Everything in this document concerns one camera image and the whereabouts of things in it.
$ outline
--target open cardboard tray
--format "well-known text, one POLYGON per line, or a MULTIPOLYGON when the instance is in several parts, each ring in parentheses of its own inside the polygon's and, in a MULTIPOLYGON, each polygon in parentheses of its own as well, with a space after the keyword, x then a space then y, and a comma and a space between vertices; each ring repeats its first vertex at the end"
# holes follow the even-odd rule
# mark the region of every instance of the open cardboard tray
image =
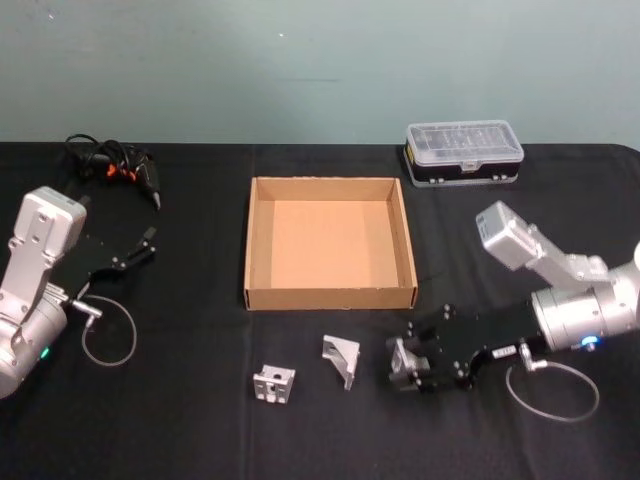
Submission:
POLYGON ((254 178, 244 289, 248 310, 412 308, 400 181, 254 178))

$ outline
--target clear plastic lid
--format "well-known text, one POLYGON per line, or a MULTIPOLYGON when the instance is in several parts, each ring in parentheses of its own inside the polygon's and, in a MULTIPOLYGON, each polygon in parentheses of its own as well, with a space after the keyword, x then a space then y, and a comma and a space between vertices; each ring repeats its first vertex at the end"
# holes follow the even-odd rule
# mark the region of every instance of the clear plastic lid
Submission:
POLYGON ((414 123, 407 139, 419 166, 521 162, 524 151, 504 120, 414 123))

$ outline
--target black cord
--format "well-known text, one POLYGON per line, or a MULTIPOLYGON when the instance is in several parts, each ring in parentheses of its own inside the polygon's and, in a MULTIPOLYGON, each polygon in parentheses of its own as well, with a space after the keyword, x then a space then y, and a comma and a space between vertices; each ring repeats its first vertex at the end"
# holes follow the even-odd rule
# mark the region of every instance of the black cord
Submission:
POLYGON ((93 165, 96 155, 107 157, 109 164, 118 170, 132 171, 131 156, 137 157, 139 150, 133 145, 126 145, 117 140, 109 139, 99 142, 91 135, 76 133, 67 137, 64 141, 64 148, 67 156, 73 159, 78 174, 83 178, 88 178, 94 173, 93 165))

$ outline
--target black tablecloth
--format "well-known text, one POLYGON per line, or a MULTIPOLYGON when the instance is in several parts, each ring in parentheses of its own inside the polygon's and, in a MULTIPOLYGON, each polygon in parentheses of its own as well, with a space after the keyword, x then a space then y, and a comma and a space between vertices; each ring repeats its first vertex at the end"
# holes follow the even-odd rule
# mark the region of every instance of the black tablecloth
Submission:
MULTIPOLYGON (((486 311, 544 286, 482 249, 474 218, 498 199, 565 251, 599 254, 610 266, 628 262, 640 240, 637 152, 528 145, 515 184, 419 190, 394 146, 148 147, 162 181, 159 214, 129 185, 67 182, 59 145, 0 145, 7 240, 22 195, 42 184, 89 194, 85 231, 122 248, 148 225, 158 228, 153 263, 96 288, 135 316, 135 357, 121 368, 96 366, 80 347, 81 317, 70 319, 49 357, 0 401, 0 478, 640 478, 638 335, 590 354, 554 355, 600 388, 600 409, 576 425, 517 406, 504 385, 509 361, 481 371, 470 392, 399 393, 386 381, 384 347, 408 320, 443 303, 486 311), (400 177, 420 282, 415 310, 245 311, 254 175, 400 177), (321 359, 324 334, 360 342, 350 392, 321 359), (263 363, 296 369, 286 406, 254 398, 251 376, 263 363)), ((4 264, 8 251, 2 255, 4 264)), ((102 322, 108 330, 110 320, 102 322)), ((571 379, 514 381, 540 406, 588 408, 588 390, 571 379)))

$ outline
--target gray wall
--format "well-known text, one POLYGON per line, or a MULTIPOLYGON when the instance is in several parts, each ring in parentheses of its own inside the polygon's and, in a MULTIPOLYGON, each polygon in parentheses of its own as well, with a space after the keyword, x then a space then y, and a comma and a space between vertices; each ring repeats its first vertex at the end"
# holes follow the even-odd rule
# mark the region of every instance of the gray wall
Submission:
POLYGON ((637 0, 2 0, 0 140, 640 147, 637 0))

